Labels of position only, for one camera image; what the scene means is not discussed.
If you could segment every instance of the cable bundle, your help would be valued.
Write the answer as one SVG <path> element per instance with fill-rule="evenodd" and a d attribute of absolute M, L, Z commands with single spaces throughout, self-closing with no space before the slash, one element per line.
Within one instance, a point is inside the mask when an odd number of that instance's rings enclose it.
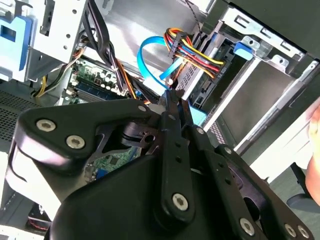
<path fill-rule="evenodd" d="M 92 28 L 90 27 L 89 15 L 92 18 L 94 29 L 96 30 L 97 42 L 93 36 Z M 115 49 L 110 41 L 108 28 L 95 3 L 95 0 L 88 0 L 88 9 L 84 13 L 83 25 L 93 49 L 96 50 L 104 63 L 114 71 L 120 91 L 124 90 L 124 84 L 126 84 L 130 95 L 134 99 L 137 99 L 134 88 L 129 81 L 123 65 L 116 59 Z"/>
<path fill-rule="evenodd" d="M 195 49 L 188 35 L 181 29 L 176 27 L 168 28 L 164 33 L 163 38 L 168 51 L 171 51 L 175 43 L 177 34 L 181 34 L 183 37 L 179 42 L 179 46 L 177 47 L 177 51 L 174 53 L 174 56 L 184 59 L 185 62 L 190 63 L 203 70 L 211 78 L 215 78 L 216 73 L 220 71 L 220 67 L 224 64 L 224 62 L 211 59 L 210 57 Z M 180 73 L 182 69 L 183 65 L 181 65 L 178 73 Z"/>

